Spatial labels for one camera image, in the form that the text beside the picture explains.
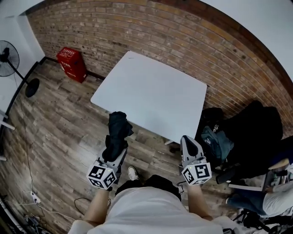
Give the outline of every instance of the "floor outlet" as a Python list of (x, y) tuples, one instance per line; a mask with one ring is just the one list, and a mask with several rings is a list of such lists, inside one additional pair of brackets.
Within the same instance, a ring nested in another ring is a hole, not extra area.
[(38, 198), (38, 196), (34, 192), (31, 192), (31, 196), (34, 203), (39, 204), (41, 202), (40, 198)]

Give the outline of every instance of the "fan stand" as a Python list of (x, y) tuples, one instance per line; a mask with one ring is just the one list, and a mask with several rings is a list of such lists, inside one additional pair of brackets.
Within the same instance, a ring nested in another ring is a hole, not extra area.
[(22, 80), (27, 84), (26, 96), (27, 97), (34, 96), (38, 90), (39, 85), (40, 85), (40, 80), (35, 78), (28, 83), (26, 80), (24, 80), (23, 76), (17, 71), (17, 69), (12, 65), (12, 63), (9, 60), (7, 60), (7, 63), (20, 76), (20, 78), (22, 78)]

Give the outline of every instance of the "red crate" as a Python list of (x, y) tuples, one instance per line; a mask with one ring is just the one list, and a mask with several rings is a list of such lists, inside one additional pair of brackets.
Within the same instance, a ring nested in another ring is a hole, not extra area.
[(80, 52), (64, 47), (57, 54), (57, 60), (68, 77), (80, 83), (84, 81), (87, 76), (87, 70)]

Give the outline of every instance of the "red brick wall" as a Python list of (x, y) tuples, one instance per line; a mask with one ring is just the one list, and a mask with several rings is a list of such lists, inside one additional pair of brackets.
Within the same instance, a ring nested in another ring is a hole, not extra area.
[(251, 100), (275, 106), (284, 136), (293, 134), (292, 82), (248, 30), (196, 0), (48, 0), (27, 12), (46, 56), (82, 51), (89, 71), (106, 76), (128, 51), (208, 84), (205, 107), (227, 117)]

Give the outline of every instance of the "forearm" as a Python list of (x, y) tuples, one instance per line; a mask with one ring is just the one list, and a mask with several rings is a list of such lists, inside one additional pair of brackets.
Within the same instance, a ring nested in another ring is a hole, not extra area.
[(201, 218), (212, 221), (213, 218), (209, 214), (209, 207), (203, 197), (201, 187), (199, 185), (188, 186), (188, 207), (189, 212), (197, 214)]
[(293, 188), (293, 181), (273, 187), (273, 192), (285, 192)]
[(98, 190), (96, 196), (92, 200), (87, 212), (84, 215), (84, 221), (92, 224), (93, 226), (98, 226), (105, 222), (108, 209), (109, 193), (109, 191), (104, 189)]

